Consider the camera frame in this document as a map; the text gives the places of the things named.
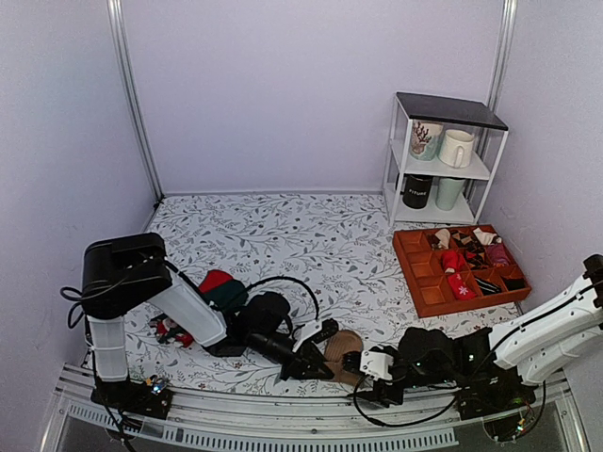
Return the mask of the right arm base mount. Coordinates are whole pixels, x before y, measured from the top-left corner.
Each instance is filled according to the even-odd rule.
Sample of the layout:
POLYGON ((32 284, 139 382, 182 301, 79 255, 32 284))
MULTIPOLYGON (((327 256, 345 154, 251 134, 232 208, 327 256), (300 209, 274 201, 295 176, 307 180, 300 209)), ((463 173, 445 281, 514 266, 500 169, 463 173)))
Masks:
POLYGON ((536 401, 535 387, 523 383, 515 368, 495 365, 481 370, 455 394, 462 420, 483 417, 524 407, 536 401))

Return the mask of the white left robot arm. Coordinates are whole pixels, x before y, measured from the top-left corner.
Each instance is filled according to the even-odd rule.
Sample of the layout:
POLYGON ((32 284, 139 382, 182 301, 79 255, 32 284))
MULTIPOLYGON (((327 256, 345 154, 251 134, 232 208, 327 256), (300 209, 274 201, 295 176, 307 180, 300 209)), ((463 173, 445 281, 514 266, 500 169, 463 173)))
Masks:
POLYGON ((221 270, 195 284, 168 261, 163 238, 136 234, 89 245, 83 258, 81 305, 90 325, 96 375, 105 395, 121 409, 140 399, 129 379, 124 320, 148 303, 160 311, 155 329, 161 341, 183 334, 215 357, 238 357, 252 349, 281 366, 287 379, 332 379, 317 347, 338 330, 332 319, 315 319, 295 329, 288 300, 274 291, 250 294, 250 287, 221 270))

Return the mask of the tan ribbed sock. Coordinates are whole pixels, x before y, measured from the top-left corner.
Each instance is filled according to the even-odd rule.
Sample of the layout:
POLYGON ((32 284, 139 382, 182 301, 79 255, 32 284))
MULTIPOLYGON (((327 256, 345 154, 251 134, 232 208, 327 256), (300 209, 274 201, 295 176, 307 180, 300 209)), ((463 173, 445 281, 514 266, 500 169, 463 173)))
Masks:
POLYGON ((334 373, 332 381, 354 386, 360 379, 343 367, 344 355, 353 351, 362 351, 364 348, 362 338, 354 331, 338 331, 328 339, 325 350, 325 364, 334 373))

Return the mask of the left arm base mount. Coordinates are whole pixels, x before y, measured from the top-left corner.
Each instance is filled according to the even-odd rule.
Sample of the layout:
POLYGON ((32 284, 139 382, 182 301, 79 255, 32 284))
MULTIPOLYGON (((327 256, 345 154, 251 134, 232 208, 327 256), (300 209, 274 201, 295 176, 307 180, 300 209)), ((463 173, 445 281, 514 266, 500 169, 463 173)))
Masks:
POLYGON ((133 413, 155 419, 166 420, 171 408, 173 391, 168 388, 166 378, 152 375, 144 381, 102 380, 94 372, 94 389, 90 400, 119 412, 133 413))

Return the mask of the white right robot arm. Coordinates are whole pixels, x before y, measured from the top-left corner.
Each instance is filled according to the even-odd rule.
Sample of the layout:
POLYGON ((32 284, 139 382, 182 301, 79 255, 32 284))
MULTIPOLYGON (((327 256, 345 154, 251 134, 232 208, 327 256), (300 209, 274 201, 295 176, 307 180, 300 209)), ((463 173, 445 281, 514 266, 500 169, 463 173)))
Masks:
POLYGON ((409 328, 396 347, 344 354, 345 370, 373 380, 360 397, 388 407, 405 390, 451 384, 462 412, 498 412, 534 401, 548 376, 602 336, 602 257, 555 298, 508 322, 450 338, 409 328))

